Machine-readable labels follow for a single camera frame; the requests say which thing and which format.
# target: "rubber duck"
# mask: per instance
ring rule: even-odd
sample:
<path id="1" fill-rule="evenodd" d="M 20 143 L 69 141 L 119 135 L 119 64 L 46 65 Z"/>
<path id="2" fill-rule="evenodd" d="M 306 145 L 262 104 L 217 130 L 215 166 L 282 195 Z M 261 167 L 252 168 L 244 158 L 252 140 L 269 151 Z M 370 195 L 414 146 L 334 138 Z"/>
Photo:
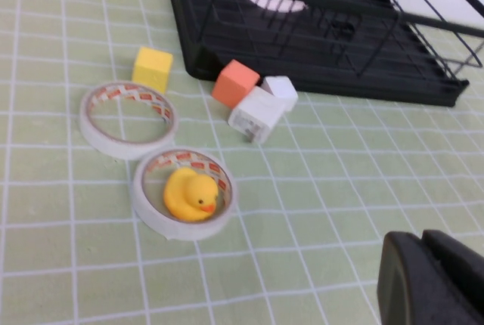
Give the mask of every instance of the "rubber duck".
<path id="1" fill-rule="evenodd" d="M 177 219 L 202 221 L 215 212 L 218 195 L 219 187 L 213 178 L 182 167 L 169 176 L 163 199 Z"/>

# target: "white cube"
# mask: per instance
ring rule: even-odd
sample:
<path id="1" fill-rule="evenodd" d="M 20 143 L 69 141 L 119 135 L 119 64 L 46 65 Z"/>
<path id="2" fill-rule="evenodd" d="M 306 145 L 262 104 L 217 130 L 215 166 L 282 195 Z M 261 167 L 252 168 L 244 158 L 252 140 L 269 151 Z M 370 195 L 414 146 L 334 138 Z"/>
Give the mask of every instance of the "white cube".
<path id="1" fill-rule="evenodd" d="M 261 87 L 264 91 L 282 100 L 286 107 L 286 112 L 291 111 L 296 105 L 298 99 L 297 91 L 288 77 L 265 77 Z"/>
<path id="2" fill-rule="evenodd" d="M 260 87 L 252 91 L 232 110 L 228 124 L 263 144 L 284 115 L 284 102 Z"/>

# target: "green grid mat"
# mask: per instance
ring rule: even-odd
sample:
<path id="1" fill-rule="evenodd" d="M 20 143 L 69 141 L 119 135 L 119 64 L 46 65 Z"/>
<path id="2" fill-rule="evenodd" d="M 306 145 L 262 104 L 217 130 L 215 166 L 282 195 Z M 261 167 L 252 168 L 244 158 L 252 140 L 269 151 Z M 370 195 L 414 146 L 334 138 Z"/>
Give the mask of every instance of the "green grid mat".
<path id="1" fill-rule="evenodd" d="M 129 203 L 135 164 L 79 133 L 82 95 L 130 79 L 141 45 L 175 55 L 176 143 L 237 179 L 240 210 L 212 239 L 148 229 Z M 379 323 L 387 231 L 441 229 L 484 254 L 484 75 L 464 76 L 451 110 L 301 94 L 259 147 L 185 72 L 170 0 L 0 0 L 0 323 Z M 103 120 L 153 133 L 128 108 Z"/>

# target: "yellow cube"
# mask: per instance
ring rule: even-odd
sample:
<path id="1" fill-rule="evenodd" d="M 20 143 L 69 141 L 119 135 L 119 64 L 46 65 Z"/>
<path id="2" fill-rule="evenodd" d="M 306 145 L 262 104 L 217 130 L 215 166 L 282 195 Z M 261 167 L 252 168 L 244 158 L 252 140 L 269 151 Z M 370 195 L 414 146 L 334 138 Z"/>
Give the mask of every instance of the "yellow cube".
<path id="1" fill-rule="evenodd" d="M 132 81 L 165 93 L 172 64 L 172 54 L 141 47 L 136 57 Z"/>

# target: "black dish rack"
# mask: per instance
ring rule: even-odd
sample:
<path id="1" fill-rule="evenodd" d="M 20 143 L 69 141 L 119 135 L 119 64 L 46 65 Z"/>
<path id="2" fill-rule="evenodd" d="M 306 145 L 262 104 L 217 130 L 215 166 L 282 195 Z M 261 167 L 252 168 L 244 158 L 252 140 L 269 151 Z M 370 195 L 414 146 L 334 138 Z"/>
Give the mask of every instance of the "black dish rack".
<path id="1" fill-rule="evenodd" d="M 250 0 L 172 0 L 187 72 L 215 81 L 232 59 L 261 76 L 289 76 L 298 91 L 453 107 L 469 85 L 464 66 L 482 67 L 464 37 L 484 30 L 409 14 L 396 0 L 294 0 L 297 12 Z M 478 0 L 465 0 L 482 17 Z M 438 54 L 425 29 L 446 30 L 469 56 Z"/>

